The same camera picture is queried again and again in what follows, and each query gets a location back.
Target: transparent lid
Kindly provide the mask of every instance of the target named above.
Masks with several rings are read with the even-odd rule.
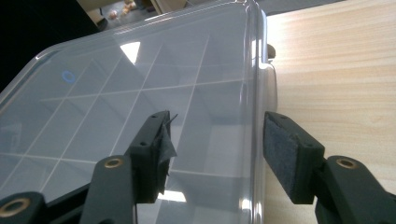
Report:
[[[264,18],[254,1],[219,1],[37,55],[0,95],[0,198],[33,190],[50,202],[89,183],[97,161],[169,110],[177,157],[139,223],[256,222]]]

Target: light wood surface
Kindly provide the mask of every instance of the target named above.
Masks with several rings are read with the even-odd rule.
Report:
[[[363,162],[396,193],[396,1],[345,1],[268,17],[277,112],[326,147]],[[317,223],[268,168],[264,223]]]

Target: grid pattern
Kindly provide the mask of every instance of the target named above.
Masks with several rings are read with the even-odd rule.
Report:
[[[123,154],[150,114],[170,110],[177,159],[166,188],[188,202],[139,206],[141,223],[239,223],[252,89],[246,21],[235,13],[246,11],[216,10],[212,27],[192,17],[193,26],[165,23],[159,34],[108,39],[102,49],[76,44],[43,63],[0,117],[0,196],[36,190],[51,201],[88,183],[97,161]],[[135,60],[120,47],[130,43],[139,43]]]

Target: foam pad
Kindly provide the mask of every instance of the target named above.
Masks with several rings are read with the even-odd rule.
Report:
[[[324,162],[324,146],[292,119],[265,112],[263,154],[293,203],[311,204],[310,181]]]

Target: blue dot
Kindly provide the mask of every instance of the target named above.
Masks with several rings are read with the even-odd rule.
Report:
[[[76,81],[75,75],[67,70],[62,72],[62,78],[68,83],[74,83]]]

